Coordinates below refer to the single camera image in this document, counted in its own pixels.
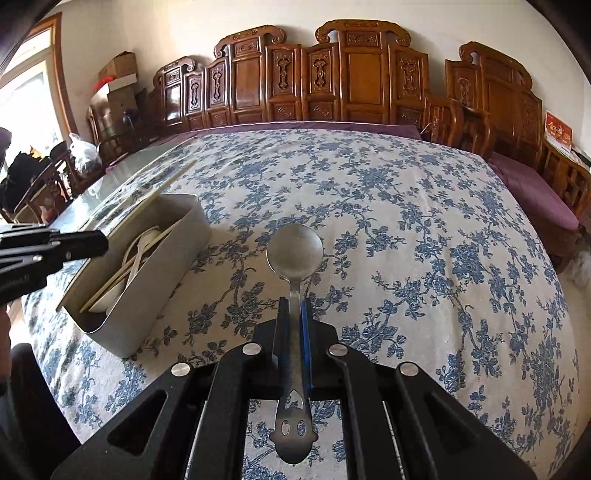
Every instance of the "cardboard box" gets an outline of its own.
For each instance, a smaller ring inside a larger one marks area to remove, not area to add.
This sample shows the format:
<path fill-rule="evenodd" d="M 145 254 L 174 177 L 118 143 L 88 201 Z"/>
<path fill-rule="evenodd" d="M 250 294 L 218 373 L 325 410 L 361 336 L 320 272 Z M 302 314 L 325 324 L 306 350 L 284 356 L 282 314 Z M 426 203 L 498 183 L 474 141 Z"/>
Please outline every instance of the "cardboard box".
<path fill-rule="evenodd" d="M 135 53 L 124 51 L 114 57 L 99 72 L 99 80 L 105 77 L 121 78 L 132 73 L 138 74 L 138 65 L 135 62 Z"/>
<path fill-rule="evenodd" d="M 138 107 L 135 102 L 133 83 L 130 83 L 132 80 L 133 82 L 136 80 L 134 74 L 109 82 L 91 98 L 90 104 L 95 112 L 95 118 L 99 121 L 98 130 L 101 138 L 113 134 L 122 135 L 127 130 L 123 125 L 123 112 L 127 108 L 137 109 Z"/>

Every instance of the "red object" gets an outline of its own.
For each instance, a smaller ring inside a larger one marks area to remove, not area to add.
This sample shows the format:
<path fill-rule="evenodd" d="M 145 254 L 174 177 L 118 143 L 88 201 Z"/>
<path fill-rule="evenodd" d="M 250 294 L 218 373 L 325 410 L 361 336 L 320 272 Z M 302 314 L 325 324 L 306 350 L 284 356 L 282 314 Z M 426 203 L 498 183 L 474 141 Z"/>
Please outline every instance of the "red object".
<path fill-rule="evenodd" d="M 566 155 L 573 145 L 573 129 L 558 117 L 546 111 L 545 135 L 548 141 Z"/>
<path fill-rule="evenodd" d="M 116 79 L 115 76 L 110 76 L 110 77 L 105 77 L 103 79 L 100 79 L 98 82 L 95 83 L 95 90 L 94 90 L 95 93 L 98 92 L 101 88 L 103 88 L 106 83 L 112 82 L 115 79 Z"/>

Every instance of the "window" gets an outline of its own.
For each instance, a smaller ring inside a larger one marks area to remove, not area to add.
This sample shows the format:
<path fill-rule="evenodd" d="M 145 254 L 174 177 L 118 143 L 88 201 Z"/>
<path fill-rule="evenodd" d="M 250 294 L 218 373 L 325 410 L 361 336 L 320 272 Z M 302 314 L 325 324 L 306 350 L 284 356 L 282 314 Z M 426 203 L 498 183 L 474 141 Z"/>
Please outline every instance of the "window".
<path fill-rule="evenodd" d="M 0 127 L 12 132 L 0 179 L 19 152 L 49 155 L 75 131 L 63 87 L 60 20 L 53 15 L 34 27 L 0 77 Z"/>

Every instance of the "purple seat cushion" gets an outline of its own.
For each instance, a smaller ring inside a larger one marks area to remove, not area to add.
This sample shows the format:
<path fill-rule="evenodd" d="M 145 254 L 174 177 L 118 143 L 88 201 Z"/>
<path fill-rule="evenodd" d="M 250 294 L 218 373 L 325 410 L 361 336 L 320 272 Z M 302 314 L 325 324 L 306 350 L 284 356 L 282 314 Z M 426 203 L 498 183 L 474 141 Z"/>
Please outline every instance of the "purple seat cushion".
<path fill-rule="evenodd" d="M 488 163 L 526 213 L 534 213 L 566 230 L 579 228 L 572 210 L 533 168 L 496 152 Z"/>
<path fill-rule="evenodd" d="M 422 140 L 414 125 L 381 125 L 362 124 L 356 122 L 266 122 L 260 124 L 229 125 L 227 127 L 206 128 L 193 132 L 194 135 L 230 134 L 257 130 L 291 130 L 294 128 L 311 128 L 317 130 L 342 130 L 347 132 L 368 132 L 373 134 L 395 135 L 396 137 Z"/>

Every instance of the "blue floral tablecloth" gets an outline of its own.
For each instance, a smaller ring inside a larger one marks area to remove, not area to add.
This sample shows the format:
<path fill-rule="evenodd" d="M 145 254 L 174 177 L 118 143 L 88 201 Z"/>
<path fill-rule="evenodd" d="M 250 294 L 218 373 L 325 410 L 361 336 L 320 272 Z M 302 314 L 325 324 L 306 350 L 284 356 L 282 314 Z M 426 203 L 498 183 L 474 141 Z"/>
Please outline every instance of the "blue floral tablecloth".
<path fill-rule="evenodd" d="M 213 234 L 136 355 L 113 356 L 56 313 L 81 262 L 24 302 L 43 374 L 82 441 L 171 364 L 215 362 L 274 318 L 288 284 L 268 268 L 266 245 L 300 222 L 325 248 L 304 288 L 343 343 L 383 364 L 421 365 L 540 478 L 574 446 L 587 419 L 563 293 L 532 226 L 480 157 L 355 132 L 208 135 L 131 178 L 94 224 L 111 231 L 160 186 L 198 193 Z M 320 440 L 291 466 L 269 441 L 274 403 L 251 402 L 244 478 L 346 477 L 339 403 L 312 408 Z"/>

